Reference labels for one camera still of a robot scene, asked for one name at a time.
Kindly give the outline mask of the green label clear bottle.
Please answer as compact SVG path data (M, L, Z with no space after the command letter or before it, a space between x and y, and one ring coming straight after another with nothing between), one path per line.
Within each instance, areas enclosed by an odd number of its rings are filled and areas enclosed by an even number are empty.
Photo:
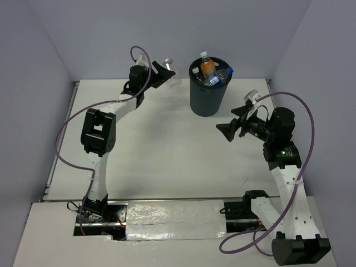
M201 73L200 73L199 68L198 68L198 67L194 67L194 68L191 70L191 72L192 72L192 74L193 74L195 80L196 80L197 82L202 83Z

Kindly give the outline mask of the Pepsi label clear bottle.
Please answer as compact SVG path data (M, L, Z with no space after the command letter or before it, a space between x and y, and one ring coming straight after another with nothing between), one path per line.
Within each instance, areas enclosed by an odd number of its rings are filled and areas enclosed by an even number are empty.
M204 86L222 85L231 77L233 72L234 70L232 67L228 67L224 70L217 70L215 74L202 81L201 84Z

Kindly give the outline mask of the orange label juice bottle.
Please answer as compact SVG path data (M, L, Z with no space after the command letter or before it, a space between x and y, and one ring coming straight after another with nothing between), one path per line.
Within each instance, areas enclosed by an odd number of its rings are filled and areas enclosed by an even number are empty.
M213 60L207 55L207 52L201 52L201 64L200 69L204 78L209 78L216 73L216 68Z

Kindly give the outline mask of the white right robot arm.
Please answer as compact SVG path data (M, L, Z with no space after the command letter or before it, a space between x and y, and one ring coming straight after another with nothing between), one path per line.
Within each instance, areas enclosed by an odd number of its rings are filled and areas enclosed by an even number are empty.
M264 158L278 187L283 212L280 214L271 206L265 191L247 191L243 196L243 214L257 216L265 227L264 233L259 238L253 237L251 243L241 248L224 250L220 246L219 250L223 254L237 254L257 246L272 234L272 256L278 265L316 264L330 252L331 244L328 238L320 235L303 184L303 173L314 148L313 115L307 112L311 123L311 142L307 158L301 161L299 151L291 140L295 127L293 111L277 107L266 120L257 117L262 102L273 96L273 93L259 96L256 90L249 92L244 98L245 104L232 110L236 118L216 127L228 141L234 139L236 131L240 131L239 137L249 133L263 141Z

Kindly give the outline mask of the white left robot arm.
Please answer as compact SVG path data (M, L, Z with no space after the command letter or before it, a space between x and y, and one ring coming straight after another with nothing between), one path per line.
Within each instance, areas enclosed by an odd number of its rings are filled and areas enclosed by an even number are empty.
M109 215L106 170L109 153L116 142L116 124L142 104L148 88L158 88L175 75L173 70L156 61L152 64L155 70L140 65L130 68L129 80L124 84L118 102L101 109L90 108L86 112L81 144L87 154L88 167L95 173L88 194L83 198L82 211L95 221L104 221Z

